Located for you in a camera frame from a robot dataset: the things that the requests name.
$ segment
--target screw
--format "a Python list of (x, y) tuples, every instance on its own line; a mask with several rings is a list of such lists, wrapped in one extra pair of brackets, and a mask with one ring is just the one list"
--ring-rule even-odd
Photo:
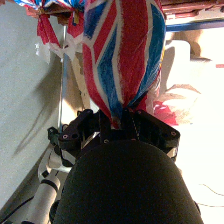
[(175, 131), (172, 131), (172, 132), (171, 132), (171, 135), (172, 135), (172, 136), (176, 136), (177, 133), (176, 133)]

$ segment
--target white wall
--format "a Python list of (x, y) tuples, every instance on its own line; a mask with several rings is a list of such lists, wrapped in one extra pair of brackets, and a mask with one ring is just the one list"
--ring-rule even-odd
[[(63, 27), (52, 23), (62, 37)], [(58, 123), (62, 65), (35, 55), (36, 27), (24, 8), (0, 7), (0, 210), (48, 146), (47, 128)]]

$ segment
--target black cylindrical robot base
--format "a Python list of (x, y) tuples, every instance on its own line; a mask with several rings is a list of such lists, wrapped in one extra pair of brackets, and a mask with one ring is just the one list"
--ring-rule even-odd
[(83, 155), (64, 186), (54, 224), (201, 224), (182, 176), (161, 150), (139, 141)]

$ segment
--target black metal bracket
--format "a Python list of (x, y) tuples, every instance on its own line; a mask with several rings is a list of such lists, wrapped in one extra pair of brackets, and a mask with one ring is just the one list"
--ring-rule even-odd
[(81, 143), (95, 132), (99, 132), (98, 140), (93, 139), (85, 148), (130, 139), (151, 144), (167, 154), (172, 149), (177, 151), (180, 139), (180, 133), (174, 128), (143, 110), (134, 113), (130, 109), (123, 111), (120, 130), (111, 129), (110, 120), (102, 111), (94, 114), (88, 109), (80, 113), (62, 133), (55, 128), (48, 129), (48, 138), (53, 145), (77, 157), (83, 150)]

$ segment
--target red white blue fabric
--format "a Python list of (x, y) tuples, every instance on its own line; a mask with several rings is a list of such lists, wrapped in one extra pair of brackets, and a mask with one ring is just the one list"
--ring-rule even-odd
[[(82, 33), (83, 33), (83, 11), (84, 11), (84, 0), (15, 0), (17, 4), (24, 7), (30, 7), (35, 10), (46, 9), (51, 4), (58, 4), (64, 8), (70, 9), (74, 11), (75, 9), (80, 13), (80, 23), (74, 24), (73, 14), (69, 20), (68, 25), (68, 40), (67, 45), (68, 48), (65, 52), (69, 52), (71, 57), (71, 51), (75, 51), (75, 46), (81, 42)], [(63, 57), (64, 51), (62, 50), (59, 41), (55, 35), (55, 32), (51, 26), (49, 18), (45, 14), (41, 14), (38, 19), (37, 25), (37, 35), (42, 39), (44, 45), (48, 45), (48, 47), (55, 52), (59, 57)]]
[(90, 97), (113, 123), (160, 71), (165, 22), (159, 1), (87, 0), (84, 74)]

